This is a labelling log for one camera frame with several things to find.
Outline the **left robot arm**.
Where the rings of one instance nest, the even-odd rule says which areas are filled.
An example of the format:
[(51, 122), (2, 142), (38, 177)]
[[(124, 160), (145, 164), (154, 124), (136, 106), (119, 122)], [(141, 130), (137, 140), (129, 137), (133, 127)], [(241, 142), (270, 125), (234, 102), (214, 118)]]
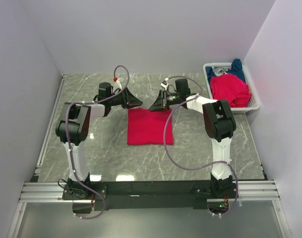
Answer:
[(114, 91), (108, 82), (99, 84), (98, 94), (91, 103), (64, 103), (55, 133), (68, 158), (69, 177), (64, 188), (67, 194), (86, 199), (92, 192), (90, 172), (85, 163), (85, 140), (90, 120), (106, 117), (113, 106), (130, 109), (142, 104), (126, 87), (120, 86)]

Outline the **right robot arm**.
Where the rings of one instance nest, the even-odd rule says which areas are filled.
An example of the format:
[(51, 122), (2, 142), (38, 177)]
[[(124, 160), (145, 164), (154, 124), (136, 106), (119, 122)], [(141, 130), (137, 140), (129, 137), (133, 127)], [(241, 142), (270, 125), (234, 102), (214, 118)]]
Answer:
[[(214, 100), (203, 97), (203, 88), (200, 86), (199, 93), (192, 93), (188, 81), (199, 85), (195, 80), (172, 76), (166, 78), (161, 83), (162, 89), (159, 91), (157, 99), (149, 108), (151, 112), (163, 112), (170, 109), (171, 105), (176, 105), (166, 120), (163, 131), (164, 150), (169, 160), (177, 167), (187, 171), (197, 171), (212, 166), (210, 176), (210, 193), (216, 198), (220, 198), (226, 193), (237, 188), (233, 180), (238, 180), (234, 169), (230, 165), (231, 141), (236, 130), (236, 122), (227, 100)], [(186, 168), (176, 163), (170, 156), (166, 143), (166, 131), (168, 123), (173, 113), (184, 107), (203, 115), (206, 134), (211, 139), (213, 162), (198, 168)]]

